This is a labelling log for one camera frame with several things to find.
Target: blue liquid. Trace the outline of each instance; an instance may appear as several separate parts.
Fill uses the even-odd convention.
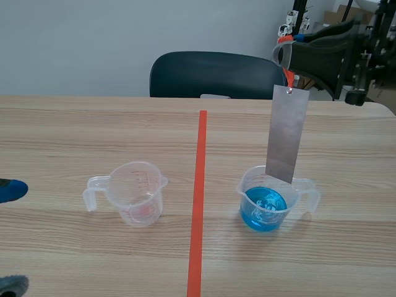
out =
[[[267,187],[254,187],[245,194],[259,207],[269,210],[285,210],[287,205],[283,197],[273,189]],[[257,231],[272,231],[277,229],[287,212],[265,212],[253,207],[246,199],[241,205],[241,216],[244,222]]]

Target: red tape line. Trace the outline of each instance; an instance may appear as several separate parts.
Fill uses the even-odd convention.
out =
[[[196,176],[192,202],[190,259],[188,265],[187,297],[200,297],[202,281],[202,235],[204,227],[204,187],[206,156],[206,110],[199,112]]]

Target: black chair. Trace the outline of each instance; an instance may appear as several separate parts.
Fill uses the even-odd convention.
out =
[[[151,97],[272,99],[274,85],[287,85],[274,62],[241,54],[180,51],[159,57],[151,70]]]

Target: empty measuring cup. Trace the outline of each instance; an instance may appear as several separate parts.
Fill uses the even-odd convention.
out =
[[[265,166],[247,170],[237,191],[242,196],[242,219],[257,231],[277,229],[302,196],[307,196],[306,208],[310,212],[316,211],[321,199],[311,179],[293,178],[288,184],[266,175]]]
[[[82,194],[89,212],[96,210],[96,192],[104,192],[124,221],[134,227],[154,223],[162,213],[161,190],[168,179],[148,162],[138,161],[115,169],[108,176],[88,180]]]

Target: metal strip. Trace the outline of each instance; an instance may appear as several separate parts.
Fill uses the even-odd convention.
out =
[[[309,91],[275,85],[265,173],[287,183],[295,172]]]

